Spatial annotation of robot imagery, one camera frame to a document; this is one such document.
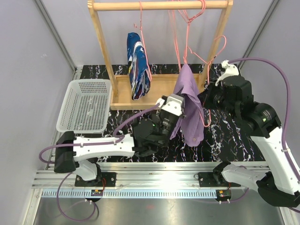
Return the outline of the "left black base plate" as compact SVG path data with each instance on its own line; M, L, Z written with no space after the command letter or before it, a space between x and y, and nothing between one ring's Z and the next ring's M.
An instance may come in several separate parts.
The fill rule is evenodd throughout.
M79 175L76 176L76 187L115 187L117 180L116 172L101 172L100 178L84 181Z

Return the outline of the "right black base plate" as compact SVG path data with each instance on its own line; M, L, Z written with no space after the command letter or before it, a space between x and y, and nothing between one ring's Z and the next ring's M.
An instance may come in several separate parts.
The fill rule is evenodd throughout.
M217 182L213 177L213 172L199 172L197 174L200 187L204 188L228 188L228 187L240 187L241 185L236 183L228 183L227 181Z

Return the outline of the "aluminium rail frame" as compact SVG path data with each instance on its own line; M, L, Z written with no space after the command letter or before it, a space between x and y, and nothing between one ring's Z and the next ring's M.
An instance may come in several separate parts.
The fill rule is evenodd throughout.
M101 162L102 172L115 172L116 189L197 189L199 172L210 172L220 162L163 162L163 163L125 163ZM232 162L249 170L268 171L268 164L258 162ZM48 170L36 172L32 188L57 188L66 174L55 173L53 166ZM63 183L63 188L75 187L76 175L71 174Z

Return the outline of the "purple trousers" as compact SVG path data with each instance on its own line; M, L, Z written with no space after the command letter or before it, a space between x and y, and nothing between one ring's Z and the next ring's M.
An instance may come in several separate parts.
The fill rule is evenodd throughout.
M204 139L204 125L201 119L204 113L202 103L198 98L200 92L188 64L181 67L173 92L183 95L185 116L179 118L170 138L173 139L181 129L186 145L196 147Z

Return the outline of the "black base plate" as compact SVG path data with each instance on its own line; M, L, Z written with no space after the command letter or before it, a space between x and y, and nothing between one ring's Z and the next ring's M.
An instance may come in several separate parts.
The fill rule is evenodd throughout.
M101 172L100 178L84 181L79 175L76 176L76 187L115 187L117 180L116 172Z
M213 172L199 172L197 174L200 187L204 188L228 188L228 187L240 187L241 185L236 183L228 183L227 181L217 182L213 177Z

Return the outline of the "blue patterned trousers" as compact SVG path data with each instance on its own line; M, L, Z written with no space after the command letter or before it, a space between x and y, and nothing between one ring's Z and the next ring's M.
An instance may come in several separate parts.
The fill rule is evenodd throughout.
M131 98L132 100L139 100L149 92L150 80L145 49L140 36L135 32L130 32L127 35L127 62Z

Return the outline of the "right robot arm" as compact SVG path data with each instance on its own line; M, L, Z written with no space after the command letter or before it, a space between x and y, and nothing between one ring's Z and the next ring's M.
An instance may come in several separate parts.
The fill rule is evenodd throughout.
M211 80L205 94L204 108L219 109L230 115L256 144L270 169L255 172L222 162L213 169L214 183L246 186L275 207L298 207L300 169L292 154L282 146L283 129L274 108L254 101L251 82L240 75Z

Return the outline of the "white plastic basket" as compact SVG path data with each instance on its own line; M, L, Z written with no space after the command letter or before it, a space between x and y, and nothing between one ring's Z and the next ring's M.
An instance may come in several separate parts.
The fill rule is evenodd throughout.
M107 126L112 85L107 79L79 79L68 84L58 116L60 133L100 134Z

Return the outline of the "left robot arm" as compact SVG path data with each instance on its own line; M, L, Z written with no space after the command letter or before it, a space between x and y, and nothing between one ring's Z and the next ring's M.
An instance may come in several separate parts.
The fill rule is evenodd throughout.
M121 123L110 138L92 138L81 141L74 132L67 131L55 147L54 172L74 173L91 186L100 184L100 166L92 158L105 156L144 157L151 155L156 147L166 147L182 110L160 110L152 119L142 119L133 126L132 134L121 134L120 130L141 116L139 112Z

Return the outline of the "wooden clothes rack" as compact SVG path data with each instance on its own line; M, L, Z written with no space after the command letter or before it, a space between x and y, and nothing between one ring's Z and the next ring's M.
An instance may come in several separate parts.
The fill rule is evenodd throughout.
M197 0L197 1L151 1L151 2L116 2L100 3L89 0L88 9L94 24L97 39L104 57L105 66L112 85L113 98L111 108L113 110L140 110L154 105L154 101L163 94L170 94L178 75L164 74L157 75L148 73L147 77L154 88L150 89L145 96L138 99L133 97L133 90L129 76L122 78L115 75L110 61L109 52L106 46L104 33L98 16L99 11L157 11L157 10L178 10L187 23L187 30L194 19L201 16L206 10L220 9L222 12L218 21L214 40L211 44L210 53L202 73L193 74L192 77L197 81L199 91L204 90L205 83L209 83L209 70L214 59L221 53L217 50L219 39L223 38L223 32L227 24L233 1L231 0Z

